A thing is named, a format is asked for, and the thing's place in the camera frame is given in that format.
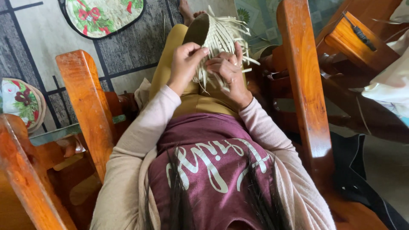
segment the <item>hand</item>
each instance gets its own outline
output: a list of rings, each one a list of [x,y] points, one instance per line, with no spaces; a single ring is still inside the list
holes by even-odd
[[[182,95],[189,82],[196,73],[202,58],[209,54],[207,47],[190,42],[179,46],[173,52],[171,77],[167,83],[179,96]]]
[[[215,58],[206,62],[207,71],[209,73],[218,73],[228,84],[230,92],[222,89],[231,100],[239,105],[239,109],[243,110],[250,105],[253,100],[252,93],[247,90],[241,72],[241,61],[243,60],[243,52],[240,44],[235,42],[236,54],[221,52]]]

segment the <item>partially woven basket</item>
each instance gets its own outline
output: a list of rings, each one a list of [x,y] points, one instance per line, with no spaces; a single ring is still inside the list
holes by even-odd
[[[216,84],[219,84],[221,89],[229,91],[228,85],[221,76],[206,71],[205,62],[223,51],[235,54],[234,43],[236,41],[239,42],[243,50],[243,63],[249,65],[250,62],[253,62],[260,65],[259,62],[249,57],[248,44],[241,36],[241,34],[250,36],[249,29],[245,25],[245,22],[238,21],[236,18],[214,17],[209,7],[209,14],[199,15],[189,26],[183,44],[194,42],[202,47],[208,47],[210,50],[209,55],[200,62],[193,77],[193,82],[199,83],[204,92],[207,92],[207,83],[214,88],[216,88]]]

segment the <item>bare foot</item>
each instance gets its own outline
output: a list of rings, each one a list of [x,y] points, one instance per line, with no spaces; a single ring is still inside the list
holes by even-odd
[[[187,3],[187,0],[180,0],[179,11],[181,15],[183,16],[184,25],[189,27],[190,24],[192,24],[193,20],[195,20],[195,18],[193,17],[192,12],[190,12],[190,8],[189,8],[189,4]]]
[[[205,10],[197,11],[196,13],[193,14],[193,17],[197,18],[201,14],[207,14],[207,12]]]

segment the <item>woman's right hand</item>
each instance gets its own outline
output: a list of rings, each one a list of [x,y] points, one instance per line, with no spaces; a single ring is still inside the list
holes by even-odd
[[[240,110],[245,109],[253,100],[252,93],[247,90],[241,72],[241,61],[243,60],[243,52],[240,44],[235,42],[234,47],[236,54],[221,52],[216,57],[206,62],[207,71],[209,73],[218,73],[228,84],[230,89],[226,91],[221,89],[231,100],[239,105]]]

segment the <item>woman's left hand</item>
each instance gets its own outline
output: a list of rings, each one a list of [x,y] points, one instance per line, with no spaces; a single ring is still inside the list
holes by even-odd
[[[201,48],[193,42],[177,47],[173,52],[171,77],[167,83],[169,88],[181,96],[193,79],[200,61],[208,54],[207,47]]]

